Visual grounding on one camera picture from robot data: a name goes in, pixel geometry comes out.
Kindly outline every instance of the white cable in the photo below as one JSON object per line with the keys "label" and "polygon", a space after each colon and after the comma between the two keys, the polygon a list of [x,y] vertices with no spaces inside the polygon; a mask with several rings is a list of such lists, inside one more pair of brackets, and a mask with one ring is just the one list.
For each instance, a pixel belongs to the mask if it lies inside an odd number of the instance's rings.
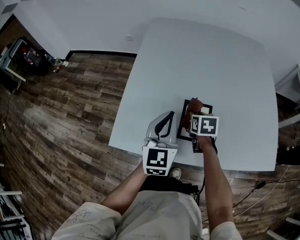
{"label": "white cable", "polygon": [[261,197],[258,201],[256,201],[254,204],[252,204],[251,206],[249,206],[247,209],[245,209],[243,212],[240,212],[238,215],[234,216],[233,218],[235,219],[236,217],[238,217],[239,215],[245,213],[246,211],[248,211],[250,208],[254,207],[259,201],[261,201],[262,199],[264,199],[267,195],[270,194],[270,192],[272,190],[274,190],[274,188],[280,183],[280,181],[282,180],[282,178],[284,177],[286,171],[288,170],[289,168],[289,165],[285,168],[285,171],[284,173],[282,174],[281,178],[279,179],[279,181],[273,186],[273,188],[268,192],[266,193],[263,197]]}

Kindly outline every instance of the cable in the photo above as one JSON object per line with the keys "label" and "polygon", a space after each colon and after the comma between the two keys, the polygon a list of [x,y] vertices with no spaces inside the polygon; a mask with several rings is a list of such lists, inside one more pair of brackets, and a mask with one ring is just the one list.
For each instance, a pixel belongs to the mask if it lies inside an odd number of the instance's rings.
{"label": "cable", "polygon": [[245,209],[244,211],[240,212],[239,214],[237,214],[236,216],[234,216],[233,218],[235,219],[236,217],[240,216],[241,214],[245,213],[246,211],[248,211],[250,208],[254,207],[258,202],[260,202],[262,199],[264,199],[267,195],[269,195],[271,193],[272,190],[274,190],[274,188],[279,184],[279,183],[283,183],[280,182],[282,180],[282,178],[284,177],[284,175],[286,174],[287,169],[289,168],[289,165],[285,168],[281,178],[279,179],[279,181],[276,181],[276,184],[273,186],[273,188],[271,188],[271,190],[266,193],[263,197],[261,197],[258,201],[256,201],[254,204],[250,205],[247,209]]}
{"label": "cable", "polygon": [[7,103],[7,110],[6,110],[6,115],[5,115],[4,120],[3,120],[2,124],[1,124],[0,133],[1,133],[2,129],[3,129],[3,127],[4,127],[4,123],[6,122],[6,120],[7,120],[7,118],[8,118],[8,114],[9,114],[9,103],[10,103],[11,97],[12,97],[13,95],[14,95],[14,94],[11,93],[11,96],[10,96],[10,98],[9,98],[9,100],[8,100],[8,103]]}
{"label": "cable", "polygon": [[196,202],[198,205],[199,205],[199,203],[200,203],[200,194],[201,194],[202,191],[204,190],[205,184],[206,184],[206,182],[205,182],[205,177],[203,177],[202,187],[201,187],[200,191],[199,191],[197,194],[195,194],[195,196],[196,196],[195,202]]}
{"label": "cable", "polygon": [[300,182],[300,179],[291,179],[291,180],[286,180],[286,181],[270,181],[270,182],[267,182],[266,184],[269,184],[269,183],[287,183],[287,182]]}
{"label": "cable", "polygon": [[250,196],[252,194],[253,191],[255,191],[257,189],[257,187],[255,187],[254,189],[251,190],[251,192],[244,198],[242,199],[240,202],[238,202],[234,207],[232,208],[236,208],[238,205],[240,205],[248,196]]}

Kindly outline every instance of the black baseboard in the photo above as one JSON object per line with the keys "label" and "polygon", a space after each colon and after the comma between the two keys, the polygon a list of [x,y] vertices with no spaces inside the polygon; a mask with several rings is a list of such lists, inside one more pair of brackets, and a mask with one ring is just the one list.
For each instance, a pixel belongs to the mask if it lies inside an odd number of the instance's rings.
{"label": "black baseboard", "polygon": [[136,53],[119,52],[119,51],[103,51],[103,50],[71,50],[65,57],[68,62],[73,54],[102,54],[102,55],[114,55],[114,56],[125,56],[125,57],[137,57]]}

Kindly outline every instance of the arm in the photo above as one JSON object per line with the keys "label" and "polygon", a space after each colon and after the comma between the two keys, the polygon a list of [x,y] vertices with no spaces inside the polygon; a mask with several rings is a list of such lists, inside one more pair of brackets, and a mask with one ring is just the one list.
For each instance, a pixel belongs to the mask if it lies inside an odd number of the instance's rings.
{"label": "arm", "polygon": [[138,167],[104,199],[102,205],[117,211],[121,215],[124,214],[136,198],[146,177],[143,163],[141,162]]}
{"label": "arm", "polygon": [[221,169],[210,137],[197,136],[203,151],[205,201],[210,232],[224,222],[233,222],[232,191]]}

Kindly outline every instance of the person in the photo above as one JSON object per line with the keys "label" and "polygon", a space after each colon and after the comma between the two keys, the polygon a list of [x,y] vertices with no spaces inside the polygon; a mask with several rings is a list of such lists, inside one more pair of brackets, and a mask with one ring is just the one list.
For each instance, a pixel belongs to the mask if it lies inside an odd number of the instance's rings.
{"label": "person", "polygon": [[[197,136],[203,151],[205,202],[211,240],[241,240],[234,224],[232,191],[210,137]],[[154,179],[179,182],[172,176],[146,176],[142,163],[101,204],[86,202],[55,232],[53,240],[199,240],[201,211],[182,191],[151,190]]]}

